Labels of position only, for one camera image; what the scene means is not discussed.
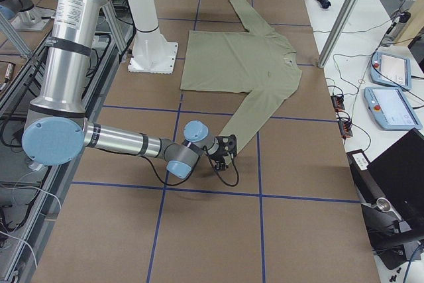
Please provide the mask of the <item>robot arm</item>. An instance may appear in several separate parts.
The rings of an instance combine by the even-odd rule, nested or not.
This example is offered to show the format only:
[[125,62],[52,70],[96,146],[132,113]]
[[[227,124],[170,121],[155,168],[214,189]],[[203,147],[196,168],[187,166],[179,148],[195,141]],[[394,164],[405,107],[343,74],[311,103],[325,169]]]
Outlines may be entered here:
[[[134,23],[132,72],[169,74],[174,68],[178,44],[160,32],[154,0],[128,0]],[[110,0],[58,0],[40,95],[33,99],[23,133],[22,146],[34,161],[54,166],[73,160],[83,148],[148,156],[166,161],[167,171],[186,179],[201,156],[215,170],[233,163],[236,139],[217,137],[200,121],[189,122],[184,142],[132,133],[97,123],[85,116],[81,97],[97,18]]]
[[15,18],[19,13],[34,8],[32,0],[1,0],[1,14],[7,19]]

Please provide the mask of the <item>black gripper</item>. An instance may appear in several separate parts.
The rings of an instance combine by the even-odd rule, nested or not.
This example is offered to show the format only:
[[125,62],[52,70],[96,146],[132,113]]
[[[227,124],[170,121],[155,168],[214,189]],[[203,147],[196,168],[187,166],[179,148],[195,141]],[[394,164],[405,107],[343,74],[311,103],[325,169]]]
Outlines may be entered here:
[[215,148],[210,152],[216,165],[229,165],[237,156],[237,138],[235,135],[215,137]]

